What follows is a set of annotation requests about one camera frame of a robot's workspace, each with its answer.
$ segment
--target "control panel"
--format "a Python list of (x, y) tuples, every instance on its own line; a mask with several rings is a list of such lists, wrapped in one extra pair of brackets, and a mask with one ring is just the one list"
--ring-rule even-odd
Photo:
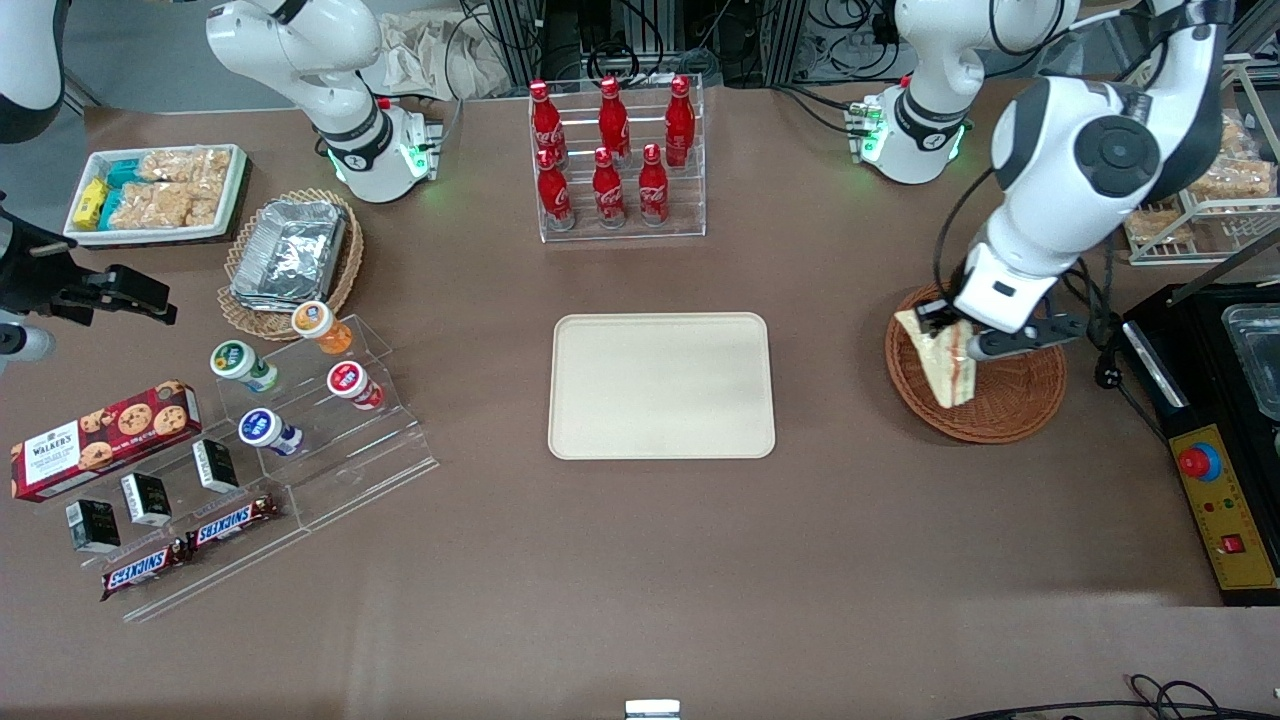
[(1280, 587), (1217, 425), (1171, 438), (1169, 448), (1219, 587), (1225, 591)]

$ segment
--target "black box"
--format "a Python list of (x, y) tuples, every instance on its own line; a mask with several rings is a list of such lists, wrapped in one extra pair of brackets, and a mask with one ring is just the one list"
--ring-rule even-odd
[(232, 451), (227, 446), (211, 441), (200, 439), (191, 446), (196, 455), (196, 471), (200, 473), (200, 484), (214, 492), (232, 492), (239, 487), (236, 480), (236, 466), (232, 465)]
[(124, 506), (129, 509), (129, 520), (159, 528), (173, 519), (169, 496), (164, 492), (160, 478), (129, 473), (120, 478), (120, 489), (124, 491)]
[(110, 502), (77, 500), (67, 506), (72, 544), (81, 552), (111, 552), (120, 547), (120, 530)]

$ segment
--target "foil container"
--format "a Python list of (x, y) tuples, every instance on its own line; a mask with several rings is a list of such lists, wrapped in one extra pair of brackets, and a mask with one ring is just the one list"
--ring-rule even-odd
[(346, 231), (347, 213), (332, 202), (269, 202), (244, 243), (232, 297), (266, 313), (292, 313), (307, 300), (329, 300)]

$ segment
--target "white cloth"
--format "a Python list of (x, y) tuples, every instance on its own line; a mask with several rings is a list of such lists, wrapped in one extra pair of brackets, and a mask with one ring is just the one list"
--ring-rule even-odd
[[(498, 54), (488, 6), (468, 19), (461, 10), (413, 10), (378, 17), (387, 58), (384, 83), (392, 92), (422, 92), (444, 100), (486, 97), (511, 88), (511, 78)], [(462, 23), (445, 47), (453, 28)], [(444, 78), (444, 54), (449, 53), (449, 77)]]

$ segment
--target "cookie image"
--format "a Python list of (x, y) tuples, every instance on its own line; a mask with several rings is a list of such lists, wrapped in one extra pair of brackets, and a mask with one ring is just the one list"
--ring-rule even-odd
[(81, 430), (86, 433), (96, 433), (102, 429), (102, 411), (97, 410), (90, 413), (81, 418)]
[(81, 451), (81, 460), (76, 464), (81, 470), (97, 470), (111, 461), (111, 446), (105, 442), (91, 442)]
[(187, 427), (187, 411), (177, 405), (170, 405), (156, 413), (155, 429), (159, 436), (172, 436)]
[(165, 380), (156, 386), (156, 397), (160, 400), (169, 400), (170, 397), (178, 395), (186, 389), (186, 386), (178, 380)]
[(120, 419), (116, 421), (116, 427), (120, 432), (127, 436), (136, 436), (142, 430), (151, 427), (151, 407), (137, 404), (129, 405), (120, 413)]

